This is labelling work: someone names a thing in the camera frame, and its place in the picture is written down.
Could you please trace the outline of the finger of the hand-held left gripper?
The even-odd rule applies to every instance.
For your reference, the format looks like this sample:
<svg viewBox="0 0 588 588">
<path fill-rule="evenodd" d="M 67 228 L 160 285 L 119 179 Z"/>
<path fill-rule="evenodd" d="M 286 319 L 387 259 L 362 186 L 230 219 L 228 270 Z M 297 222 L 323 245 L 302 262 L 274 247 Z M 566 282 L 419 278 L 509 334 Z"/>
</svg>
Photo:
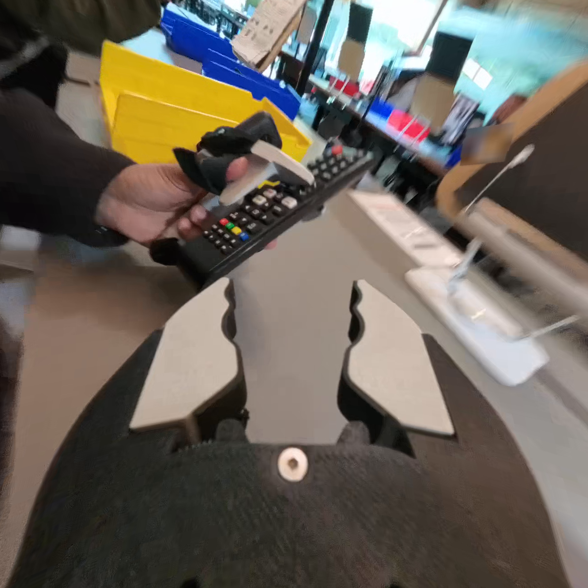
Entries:
<svg viewBox="0 0 588 588">
<path fill-rule="evenodd" d="M 301 187 L 310 187 L 315 183 L 315 177 L 307 167 L 266 141 L 256 141 L 250 153 L 274 168 L 273 174 L 279 176 L 283 183 Z"/>
</svg>

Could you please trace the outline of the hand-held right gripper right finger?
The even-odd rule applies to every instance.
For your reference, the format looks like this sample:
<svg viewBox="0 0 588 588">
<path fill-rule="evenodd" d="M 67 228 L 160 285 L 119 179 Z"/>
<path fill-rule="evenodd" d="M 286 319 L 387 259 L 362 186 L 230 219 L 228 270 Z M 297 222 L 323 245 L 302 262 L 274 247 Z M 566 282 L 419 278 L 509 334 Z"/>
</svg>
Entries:
<svg viewBox="0 0 588 588">
<path fill-rule="evenodd" d="M 411 448 L 409 433 L 453 439 L 455 426 L 416 322 L 366 280 L 352 285 L 337 407 L 369 442 Z"/>
</svg>

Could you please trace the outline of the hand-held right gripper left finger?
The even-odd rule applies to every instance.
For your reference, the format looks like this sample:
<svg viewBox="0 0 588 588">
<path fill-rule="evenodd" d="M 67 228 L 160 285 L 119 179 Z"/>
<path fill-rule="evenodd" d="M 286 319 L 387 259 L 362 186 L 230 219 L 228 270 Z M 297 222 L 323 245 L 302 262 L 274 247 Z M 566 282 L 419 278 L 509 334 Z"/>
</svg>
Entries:
<svg viewBox="0 0 588 588">
<path fill-rule="evenodd" d="M 214 437 L 221 421 L 245 415 L 235 306 L 233 282 L 223 277 L 165 323 L 130 431 L 178 429 L 186 442 L 203 442 Z"/>
</svg>

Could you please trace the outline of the black remote control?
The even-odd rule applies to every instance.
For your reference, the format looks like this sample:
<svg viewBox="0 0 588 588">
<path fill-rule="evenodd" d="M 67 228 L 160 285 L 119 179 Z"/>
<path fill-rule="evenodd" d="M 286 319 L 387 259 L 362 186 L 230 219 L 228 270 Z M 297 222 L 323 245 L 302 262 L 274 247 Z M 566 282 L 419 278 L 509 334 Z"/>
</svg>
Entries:
<svg viewBox="0 0 588 588">
<path fill-rule="evenodd" d="M 202 290 L 229 275 L 295 225 L 320 213 L 326 203 L 357 184 L 375 164 L 363 149 L 331 150 L 308 166 L 313 183 L 296 187 L 281 180 L 258 187 L 232 205 L 212 210 L 199 237 L 178 241 L 172 265 Z"/>
</svg>

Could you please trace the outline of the yellow plastic bins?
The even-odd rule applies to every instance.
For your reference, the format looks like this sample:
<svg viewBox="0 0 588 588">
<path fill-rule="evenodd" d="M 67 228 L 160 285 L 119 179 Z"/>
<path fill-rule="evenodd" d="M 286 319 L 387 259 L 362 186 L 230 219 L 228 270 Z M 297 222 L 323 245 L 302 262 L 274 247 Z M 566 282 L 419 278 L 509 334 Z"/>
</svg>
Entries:
<svg viewBox="0 0 588 588">
<path fill-rule="evenodd" d="M 193 149 L 207 132 L 261 111 L 273 117 L 290 157 L 303 161 L 312 145 L 267 98 L 110 41 L 102 45 L 99 86 L 112 149 L 139 164 L 171 163 L 174 148 Z"/>
</svg>

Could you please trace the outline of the person's left forearm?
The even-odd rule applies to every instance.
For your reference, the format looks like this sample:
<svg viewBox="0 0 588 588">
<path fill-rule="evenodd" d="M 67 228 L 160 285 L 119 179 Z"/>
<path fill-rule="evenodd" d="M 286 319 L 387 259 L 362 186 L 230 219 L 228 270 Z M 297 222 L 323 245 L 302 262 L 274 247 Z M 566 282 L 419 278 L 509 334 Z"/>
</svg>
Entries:
<svg viewBox="0 0 588 588">
<path fill-rule="evenodd" d="M 128 238 L 96 221 L 108 185 L 134 162 L 82 140 L 38 97 L 1 91 L 1 224 L 91 247 Z"/>
</svg>

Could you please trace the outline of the person's left hand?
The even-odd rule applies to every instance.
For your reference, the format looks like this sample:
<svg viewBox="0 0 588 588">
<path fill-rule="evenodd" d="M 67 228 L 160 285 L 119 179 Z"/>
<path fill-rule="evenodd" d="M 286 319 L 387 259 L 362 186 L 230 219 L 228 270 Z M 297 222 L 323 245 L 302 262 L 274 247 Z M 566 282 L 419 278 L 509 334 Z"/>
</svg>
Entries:
<svg viewBox="0 0 588 588">
<path fill-rule="evenodd" d="M 103 191 L 95 222 L 144 246 L 167 237 L 191 239 L 209 217 L 201 203 L 207 194 L 179 164 L 136 164 Z"/>
</svg>

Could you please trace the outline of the white tablet stand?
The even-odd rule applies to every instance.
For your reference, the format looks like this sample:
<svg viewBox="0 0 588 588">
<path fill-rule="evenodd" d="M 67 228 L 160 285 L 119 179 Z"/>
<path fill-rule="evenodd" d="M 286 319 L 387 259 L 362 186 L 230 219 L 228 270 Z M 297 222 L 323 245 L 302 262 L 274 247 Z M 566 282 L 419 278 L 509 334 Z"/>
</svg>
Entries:
<svg viewBox="0 0 588 588">
<path fill-rule="evenodd" d="M 534 150 L 533 144 L 526 145 L 460 211 L 458 225 L 473 239 L 454 268 L 423 267 L 405 275 L 437 318 L 505 386 L 518 386 L 548 363 L 548 354 L 538 342 L 541 336 L 587 319 L 587 263 L 485 197 L 496 181 L 523 165 Z M 522 278 L 548 290 L 571 315 L 525 331 L 467 278 L 483 246 Z"/>
</svg>

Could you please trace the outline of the small blue plastic bin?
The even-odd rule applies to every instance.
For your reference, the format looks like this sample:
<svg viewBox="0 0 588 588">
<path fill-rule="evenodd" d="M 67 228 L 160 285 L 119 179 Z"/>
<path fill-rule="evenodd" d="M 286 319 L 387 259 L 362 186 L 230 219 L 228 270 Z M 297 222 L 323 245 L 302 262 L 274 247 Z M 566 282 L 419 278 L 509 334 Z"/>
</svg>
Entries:
<svg viewBox="0 0 588 588">
<path fill-rule="evenodd" d="M 366 119 L 374 120 L 377 124 L 386 124 L 394 111 L 394 105 L 380 98 L 371 103 Z"/>
</svg>

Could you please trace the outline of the red plastic bin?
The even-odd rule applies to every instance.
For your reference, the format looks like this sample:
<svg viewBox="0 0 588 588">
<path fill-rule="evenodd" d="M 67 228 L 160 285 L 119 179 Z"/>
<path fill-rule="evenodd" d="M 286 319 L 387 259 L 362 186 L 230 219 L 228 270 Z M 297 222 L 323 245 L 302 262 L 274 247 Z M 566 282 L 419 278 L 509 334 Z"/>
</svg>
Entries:
<svg viewBox="0 0 588 588">
<path fill-rule="evenodd" d="M 393 109 L 390 113 L 386 129 L 394 136 L 409 142 L 421 143 L 428 138 L 430 127 L 423 124 L 416 117 L 400 109 Z"/>
</svg>

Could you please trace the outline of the printed cardboard sign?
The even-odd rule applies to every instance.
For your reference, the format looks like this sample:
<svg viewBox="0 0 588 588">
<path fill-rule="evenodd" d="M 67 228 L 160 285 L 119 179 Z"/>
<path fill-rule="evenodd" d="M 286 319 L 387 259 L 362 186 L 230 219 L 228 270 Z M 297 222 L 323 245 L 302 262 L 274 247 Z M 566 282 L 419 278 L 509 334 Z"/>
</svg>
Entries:
<svg viewBox="0 0 588 588">
<path fill-rule="evenodd" d="M 298 27 L 305 1 L 261 1 L 245 26 L 231 40 L 233 53 L 262 73 L 274 62 Z"/>
</svg>

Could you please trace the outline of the printed paper sheet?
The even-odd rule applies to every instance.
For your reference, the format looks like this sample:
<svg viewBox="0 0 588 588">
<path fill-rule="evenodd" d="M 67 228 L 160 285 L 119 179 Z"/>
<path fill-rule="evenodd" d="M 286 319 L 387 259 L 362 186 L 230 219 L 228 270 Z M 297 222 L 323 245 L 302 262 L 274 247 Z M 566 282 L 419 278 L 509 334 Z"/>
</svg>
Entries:
<svg viewBox="0 0 588 588">
<path fill-rule="evenodd" d="M 418 267 L 455 268 L 462 253 L 391 194 L 350 190 L 359 209 Z"/>
</svg>

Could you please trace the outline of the background display board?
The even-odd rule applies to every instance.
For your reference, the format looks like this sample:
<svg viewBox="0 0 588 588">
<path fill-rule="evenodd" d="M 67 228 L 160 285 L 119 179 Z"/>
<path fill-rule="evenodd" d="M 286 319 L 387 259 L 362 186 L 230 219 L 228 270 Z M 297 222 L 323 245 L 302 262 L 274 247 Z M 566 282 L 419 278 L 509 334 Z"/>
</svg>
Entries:
<svg viewBox="0 0 588 588">
<path fill-rule="evenodd" d="M 424 74 L 417 78 L 408 113 L 439 135 L 454 103 L 454 88 L 473 38 L 436 33 Z"/>
</svg>

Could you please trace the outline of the black metal post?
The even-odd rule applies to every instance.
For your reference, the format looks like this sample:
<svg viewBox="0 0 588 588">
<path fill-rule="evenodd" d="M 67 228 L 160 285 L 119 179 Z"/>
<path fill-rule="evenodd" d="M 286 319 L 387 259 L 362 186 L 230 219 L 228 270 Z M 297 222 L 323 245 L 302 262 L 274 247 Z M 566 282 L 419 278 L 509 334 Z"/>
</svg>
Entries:
<svg viewBox="0 0 588 588">
<path fill-rule="evenodd" d="M 312 40 L 310 42 L 309 48 L 307 50 L 307 54 L 305 57 L 305 61 L 300 72 L 298 82 L 296 85 L 296 92 L 299 96 L 303 96 L 305 93 L 306 85 L 309 81 L 310 74 L 313 70 L 313 65 L 316 60 L 320 42 L 323 38 L 325 33 L 325 29 L 328 23 L 328 19 L 333 7 L 334 1 L 324 1 L 323 6 L 320 10 L 318 20 L 316 22 L 315 30 L 313 33 Z"/>
</svg>

